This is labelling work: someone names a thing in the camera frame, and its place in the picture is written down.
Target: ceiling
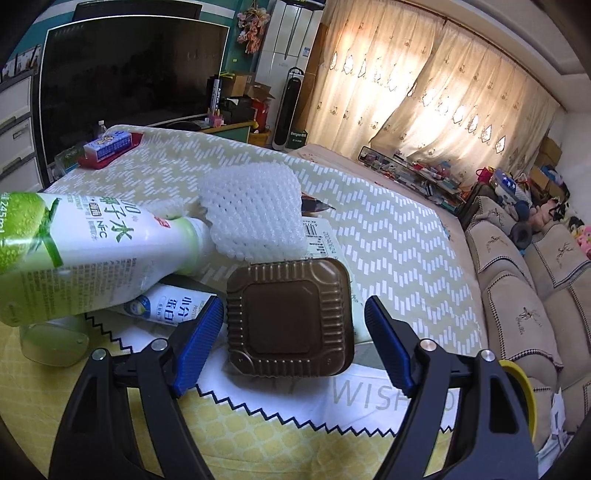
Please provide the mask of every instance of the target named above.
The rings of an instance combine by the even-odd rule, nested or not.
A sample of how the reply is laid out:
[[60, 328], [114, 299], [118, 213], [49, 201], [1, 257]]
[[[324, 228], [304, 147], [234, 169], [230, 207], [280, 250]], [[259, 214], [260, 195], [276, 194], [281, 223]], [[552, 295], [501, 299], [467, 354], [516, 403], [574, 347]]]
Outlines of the ceiling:
[[[589, 76], [559, 28], [533, 1], [411, 0], [411, 2], [466, 25], [498, 45], [533, 74], [567, 111], [591, 113]], [[545, 4], [552, 3], [553, 0], [536, 0], [536, 2], [546, 7]]]

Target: framed picture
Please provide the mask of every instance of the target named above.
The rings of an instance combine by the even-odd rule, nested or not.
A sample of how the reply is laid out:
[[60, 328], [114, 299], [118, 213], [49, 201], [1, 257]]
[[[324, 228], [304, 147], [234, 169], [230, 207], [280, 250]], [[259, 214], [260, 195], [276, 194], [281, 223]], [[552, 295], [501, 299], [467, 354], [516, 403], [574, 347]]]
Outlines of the framed picture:
[[37, 47], [29, 48], [22, 53], [17, 55], [17, 66], [15, 75], [18, 75], [25, 70], [29, 70], [31, 68], [31, 63], [33, 62], [33, 56], [35, 55]]
[[6, 65], [2, 68], [2, 81], [14, 77], [15, 68], [17, 66], [17, 60], [8, 60]]

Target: plush toy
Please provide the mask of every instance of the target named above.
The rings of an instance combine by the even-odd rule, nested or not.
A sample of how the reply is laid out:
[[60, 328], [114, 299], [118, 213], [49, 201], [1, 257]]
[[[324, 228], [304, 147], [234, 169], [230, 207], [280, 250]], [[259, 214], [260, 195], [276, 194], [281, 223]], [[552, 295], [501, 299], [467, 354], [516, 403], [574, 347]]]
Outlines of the plush toy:
[[577, 242], [581, 246], [583, 253], [591, 258], [591, 225], [583, 228], [583, 234], [577, 238]]
[[548, 200], [541, 207], [535, 207], [530, 209], [530, 218], [527, 223], [531, 225], [531, 229], [534, 232], [541, 232], [544, 225], [552, 221], [551, 209], [556, 208], [556, 202], [554, 200]]
[[585, 226], [584, 225], [583, 226], [580, 226], [577, 229], [571, 230], [571, 233], [573, 234], [573, 238], [575, 240], [577, 240], [583, 234], [583, 231], [584, 230], [585, 230]]

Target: cardboard box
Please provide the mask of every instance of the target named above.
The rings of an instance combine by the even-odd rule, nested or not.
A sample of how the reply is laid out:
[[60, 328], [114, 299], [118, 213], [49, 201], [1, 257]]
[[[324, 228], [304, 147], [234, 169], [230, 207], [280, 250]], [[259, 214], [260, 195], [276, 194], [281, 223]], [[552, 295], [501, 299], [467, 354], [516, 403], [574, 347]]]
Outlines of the cardboard box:
[[252, 82], [252, 73], [236, 73], [233, 79], [222, 78], [222, 97], [241, 97], [248, 83]]
[[550, 194], [552, 198], [558, 197], [561, 202], [566, 199], [566, 195], [564, 194], [564, 190], [556, 185], [552, 180], [548, 182], [546, 185], [546, 191]]
[[538, 167], [532, 167], [530, 171], [530, 178], [540, 188], [540, 190], [547, 192], [552, 198], [557, 197], [561, 201], [566, 198], [564, 190], [556, 185], [546, 175], [544, 175], [544, 172], [542, 172]]
[[536, 166], [531, 167], [530, 178], [540, 188], [540, 190], [545, 190], [548, 182], [550, 181], [550, 179], [544, 175], [544, 172], [542, 172]]
[[551, 165], [556, 166], [562, 155], [562, 150], [554, 140], [549, 137], [544, 137], [540, 144], [540, 153], [543, 153], [551, 160]]
[[542, 168], [546, 165], [548, 165], [552, 168], [554, 168], [556, 166], [554, 161], [543, 152], [538, 153], [538, 156], [535, 158], [534, 165], [538, 166], [539, 168]]
[[266, 100], [274, 100], [275, 97], [271, 95], [271, 87], [264, 83], [251, 82], [246, 86], [245, 95], [249, 96], [253, 100], [259, 102], [265, 102]]

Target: curtain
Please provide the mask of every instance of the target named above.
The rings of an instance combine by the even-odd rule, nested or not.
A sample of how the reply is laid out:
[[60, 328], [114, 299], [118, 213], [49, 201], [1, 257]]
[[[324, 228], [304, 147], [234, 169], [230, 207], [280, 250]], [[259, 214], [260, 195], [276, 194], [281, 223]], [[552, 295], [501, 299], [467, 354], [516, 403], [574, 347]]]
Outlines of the curtain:
[[486, 166], [529, 171], [557, 110], [558, 102], [522, 68], [448, 22], [409, 96], [371, 146], [428, 164], [447, 160], [462, 185], [470, 185]]
[[306, 130], [310, 143], [356, 158], [405, 98], [443, 20], [391, 0], [333, 7]]

